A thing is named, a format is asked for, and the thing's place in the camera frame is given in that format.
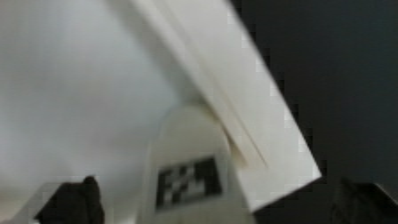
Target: white surface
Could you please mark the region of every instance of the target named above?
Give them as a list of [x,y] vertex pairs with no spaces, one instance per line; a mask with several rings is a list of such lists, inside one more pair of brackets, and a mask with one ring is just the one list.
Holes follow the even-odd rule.
[[108,223],[131,214],[147,143],[196,94],[170,60],[159,66],[147,54],[122,4],[0,1],[0,221],[45,182],[90,174]]
[[[203,107],[189,105],[171,112],[161,136],[150,146],[148,157],[138,224],[251,224],[251,213],[228,160],[227,136]],[[214,159],[219,195],[157,211],[157,171],[209,157]]]
[[246,166],[251,210],[319,171],[260,57],[227,0],[131,0],[166,41],[225,125]]

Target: ceiling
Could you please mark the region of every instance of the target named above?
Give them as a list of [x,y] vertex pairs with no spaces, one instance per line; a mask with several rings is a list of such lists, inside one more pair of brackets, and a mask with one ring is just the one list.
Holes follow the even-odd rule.
[[163,116],[198,98],[125,4],[0,2],[0,221],[45,182],[95,175],[118,222]]

